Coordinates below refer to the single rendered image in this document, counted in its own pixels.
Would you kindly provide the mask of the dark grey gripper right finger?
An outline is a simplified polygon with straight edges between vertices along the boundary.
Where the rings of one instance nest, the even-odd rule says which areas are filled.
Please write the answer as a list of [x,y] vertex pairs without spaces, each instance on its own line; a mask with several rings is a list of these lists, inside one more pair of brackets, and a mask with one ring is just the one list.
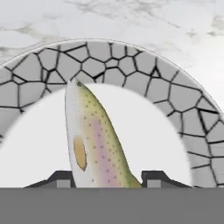
[[146,188],[190,188],[189,185],[170,179],[164,171],[142,171],[142,187]]

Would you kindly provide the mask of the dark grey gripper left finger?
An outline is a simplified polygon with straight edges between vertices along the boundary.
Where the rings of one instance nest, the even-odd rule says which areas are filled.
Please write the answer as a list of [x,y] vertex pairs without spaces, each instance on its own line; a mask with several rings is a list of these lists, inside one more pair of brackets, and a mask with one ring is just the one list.
[[75,188],[71,171],[55,171],[49,178],[28,185],[27,188]]

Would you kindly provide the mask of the rainbow trout fish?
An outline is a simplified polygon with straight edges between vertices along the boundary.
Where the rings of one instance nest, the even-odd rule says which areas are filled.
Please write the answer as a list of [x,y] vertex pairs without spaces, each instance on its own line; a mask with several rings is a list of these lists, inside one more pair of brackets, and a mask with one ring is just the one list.
[[80,80],[67,83],[66,133],[78,188],[140,188],[105,108]]

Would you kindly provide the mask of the white plate with crackle rim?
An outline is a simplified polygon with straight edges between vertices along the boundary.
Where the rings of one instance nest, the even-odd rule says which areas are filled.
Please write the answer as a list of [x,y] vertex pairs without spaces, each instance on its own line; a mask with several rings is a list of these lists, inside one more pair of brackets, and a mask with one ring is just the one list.
[[33,105],[67,83],[84,83],[105,108],[122,145],[132,174],[142,172],[123,147],[117,125],[95,86],[117,88],[138,96],[149,112],[129,117],[130,128],[145,120],[150,135],[163,125],[180,141],[193,188],[224,189],[224,111],[185,70],[137,45],[106,39],[75,39],[44,45],[0,64],[0,146],[12,125]]

